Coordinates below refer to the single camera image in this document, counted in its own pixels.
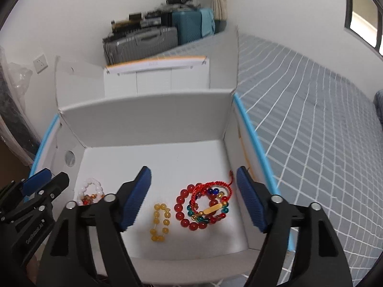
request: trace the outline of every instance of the round hole in box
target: round hole in box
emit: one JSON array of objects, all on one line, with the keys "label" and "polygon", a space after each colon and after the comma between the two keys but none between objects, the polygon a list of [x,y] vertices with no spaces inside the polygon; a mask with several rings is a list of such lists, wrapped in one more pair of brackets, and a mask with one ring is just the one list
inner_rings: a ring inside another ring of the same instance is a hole
[{"label": "round hole in box", "polygon": [[72,151],[67,151],[65,153],[65,163],[69,167],[72,167],[74,163],[76,162],[76,159],[74,157],[74,153]]}]

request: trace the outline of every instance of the red bead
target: red bead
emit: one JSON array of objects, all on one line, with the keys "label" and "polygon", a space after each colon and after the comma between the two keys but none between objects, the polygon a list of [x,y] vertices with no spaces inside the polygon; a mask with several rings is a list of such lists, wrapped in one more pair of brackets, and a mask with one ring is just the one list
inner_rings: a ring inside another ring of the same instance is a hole
[{"label": "red bead", "polygon": [[209,206],[211,207],[211,206],[214,206],[214,205],[217,205],[218,204],[218,201],[217,200],[211,200],[210,202],[209,202]]},{"label": "red bead", "polygon": [[189,196],[189,191],[187,191],[187,189],[182,189],[181,192],[180,192],[180,195],[184,198],[188,197]]},{"label": "red bead", "polygon": [[208,226],[208,225],[207,225],[206,223],[203,223],[203,222],[200,222],[200,223],[198,224],[198,227],[199,227],[201,230],[206,229],[207,226]]},{"label": "red bead", "polygon": [[189,193],[193,193],[194,188],[195,188],[194,184],[189,184],[187,187],[187,190],[189,191]]},{"label": "red bead", "polygon": [[185,203],[185,198],[182,196],[177,196],[177,198],[175,200],[177,201],[178,204]]},{"label": "red bead", "polygon": [[183,226],[184,228],[187,228],[189,224],[190,224],[189,219],[182,219],[181,226]]},{"label": "red bead", "polygon": [[183,206],[181,204],[177,203],[177,204],[174,205],[174,210],[176,212],[181,212],[183,210]]},{"label": "red bead", "polygon": [[195,231],[196,229],[198,229],[198,223],[197,222],[192,222],[191,224],[189,224],[189,229],[191,231]]},{"label": "red bead", "polygon": [[175,218],[178,220],[178,221],[181,221],[182,219],[185,218],[185,214],[183,212],[177,212],[175,214]]}]

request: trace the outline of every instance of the window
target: window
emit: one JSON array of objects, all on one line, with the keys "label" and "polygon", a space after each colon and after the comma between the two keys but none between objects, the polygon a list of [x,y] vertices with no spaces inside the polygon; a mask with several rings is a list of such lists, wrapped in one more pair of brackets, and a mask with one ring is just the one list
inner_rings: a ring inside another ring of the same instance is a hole
[{"label": "window", "polygon": [[382,10],[375,0],[347,0],[345,27],[383,55]]}]

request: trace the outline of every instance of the power outlet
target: power outlet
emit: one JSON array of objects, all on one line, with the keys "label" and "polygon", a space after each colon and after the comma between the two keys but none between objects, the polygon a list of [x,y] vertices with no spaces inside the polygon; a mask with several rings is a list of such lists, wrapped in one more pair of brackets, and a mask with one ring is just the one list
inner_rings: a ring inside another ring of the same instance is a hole
[{"label": "power outlet", "polygon": [[39,74],[42,70],[48,68],[47,59],[45,55],[42,54],[39,58],[33,61],[34,67],[36,68],[37,74]]}]

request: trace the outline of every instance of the beaded bracelet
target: beaded bracelet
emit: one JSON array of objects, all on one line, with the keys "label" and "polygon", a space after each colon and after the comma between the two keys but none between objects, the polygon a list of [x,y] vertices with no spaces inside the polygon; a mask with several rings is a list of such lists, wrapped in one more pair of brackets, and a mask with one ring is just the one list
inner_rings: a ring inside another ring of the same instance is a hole
[{"label": "beaded bracelet", "polygon": [[[195,231],[198,228],[203,230],[206,229],[207,224],[215,224],[217,221],[224,219],[226,217],[226,214],[229,212],[228,200],[231,198],[232,195],[232,189],[230,187],[230,185],[233,182],[232,171],[230,171],[230,177],[231,181],[229,184],[223,181],[208,182],[205,184],[197,183],[195,186],[189,184],[186,189],[181,190],[180,195],[176,199],[177,204],[174,206],[174,210],[177,212],[175,217],[177,220],[181,221],[181,226],[183,226],[184,228],[189,227],[191,231]],[[219,191],[218,188],[212,189],[211,187],[213,186],[224,187],[228,191],[228,195],[225,196],[225,193]],[[197,221],[191,223],[189,219],[185,218],[185,214],[182,212],[182,204],[185,203],[185,198],[188,197],[190,193],[191,200],[189,202],[189,205],[187,206],[188,216],[190,216],[193,220]],[[195,200],[202,197],[203,195],[207,195],[207,197],[210,199],[210,207],[206,208],[204,211],[198,212],[198,204],[195,202]],[[219,209],[221,209],[221,214],[214,217],[214,214]]]},{"label": "beaded bracelet", "polygon": [[152,235],[152,241],[163,242],[165,240],[164,235],[157,235],[157,230],[156,230],[157,225],[160,223],[160,219],[159,219],[160,212],[159,212],[159,210],[162,209],[165,211],[164,216],[166,219],[163,221],[163,225],[165,227],[162,228],[162,233],[168,234],[169,233],[168,226],[170,225],[170,221],[168,220],[168,218],[171,217],[170,208],[167,208],[166,204],[161,204],[161,205],[156,204],[156,205],[154,205],[154,209],[156,210],[154,212],[154,220],[153,220],[154,227],[153,227],[153,229],[150,230],[150,234]]},{"label": "beaded bracelet", "polygon": [[[87,195],[84,193],[87,191],[87,188],[94,184],[96,186],[96,193],[92,195]],[[80,205],[90,205],[93,203],[99,202],[105,196],[104,191],[102,190],[101,184],[94,178],[88,178],[84,186],[80,189],[77,195],[77,204]]]}]

